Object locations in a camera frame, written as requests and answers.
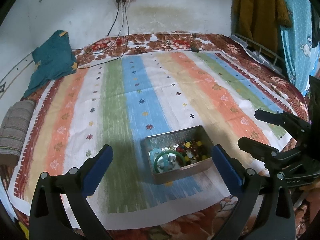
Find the blue patterned hanging cloth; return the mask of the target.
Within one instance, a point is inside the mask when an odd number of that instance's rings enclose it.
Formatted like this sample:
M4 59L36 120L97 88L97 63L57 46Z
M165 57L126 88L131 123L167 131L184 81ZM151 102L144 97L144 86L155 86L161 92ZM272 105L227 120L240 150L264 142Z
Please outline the blue patterned hanging cloth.
M312 46L312 13L309 0L284 0L291 28L280 28L289 81L303 94L309 90L309 76L316 74L319 46Z

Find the silver metal tin box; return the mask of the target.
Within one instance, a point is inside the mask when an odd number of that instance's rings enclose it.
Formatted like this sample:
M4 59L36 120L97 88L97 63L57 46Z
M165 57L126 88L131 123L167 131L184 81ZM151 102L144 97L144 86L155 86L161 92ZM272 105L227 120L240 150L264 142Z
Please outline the silver metal tin box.
M152 135L142 146L155 184L187 178L213 165L214 144L202 126Z

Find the striped grey rolled pillow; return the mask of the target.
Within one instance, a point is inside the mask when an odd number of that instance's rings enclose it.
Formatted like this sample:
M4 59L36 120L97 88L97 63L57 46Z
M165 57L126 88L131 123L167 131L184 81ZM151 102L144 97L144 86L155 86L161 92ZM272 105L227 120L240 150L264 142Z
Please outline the striped grey rolled pillow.
M8 109L1 124L1 165L17 165L34 109L32 100L17 102Z

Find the striped colourful mat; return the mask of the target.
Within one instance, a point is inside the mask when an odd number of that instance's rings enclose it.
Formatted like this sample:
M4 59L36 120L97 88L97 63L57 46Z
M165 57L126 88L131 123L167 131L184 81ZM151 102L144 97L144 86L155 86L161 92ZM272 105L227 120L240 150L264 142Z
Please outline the striped colourful mat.
M10 201L28 215L41 172L63 174L108 144L112 163L88 198L105 228L146 228L203 210L229 195L212 161L203 172L156 184L152 157L191 137L160 145L156 135L201 126L244 166L263 171L237 142L250 137L284 148L290 135L254 113L295 112L289 87L255 61L217 50L131 55L79 70L44 91L8 188Z

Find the mustard hanging garment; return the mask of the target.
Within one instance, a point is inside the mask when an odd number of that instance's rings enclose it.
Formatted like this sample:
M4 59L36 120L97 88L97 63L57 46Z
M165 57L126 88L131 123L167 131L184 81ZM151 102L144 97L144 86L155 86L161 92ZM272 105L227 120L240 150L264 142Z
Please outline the mustard hanging garment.
M276 53L278 30L292 27L285 0L233 0L238 34Z

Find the small black device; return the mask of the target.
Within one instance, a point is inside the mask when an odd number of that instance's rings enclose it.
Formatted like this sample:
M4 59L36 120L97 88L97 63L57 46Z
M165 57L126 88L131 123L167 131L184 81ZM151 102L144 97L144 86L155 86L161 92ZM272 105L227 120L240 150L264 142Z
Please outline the small black device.
M193 47L193 46L190 47L190 51L195 52L195 53L199 53L200 52L200 50L198 48Z

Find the teal cloth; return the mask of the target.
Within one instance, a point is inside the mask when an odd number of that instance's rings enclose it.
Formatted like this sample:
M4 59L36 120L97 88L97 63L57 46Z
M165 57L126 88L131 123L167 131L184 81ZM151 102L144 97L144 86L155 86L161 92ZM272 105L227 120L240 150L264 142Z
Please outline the teal cloth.
M43 45L32 52L36 70L23 97L43 87L47 82L76 73L76 58L69 44L67 31L57 30Z

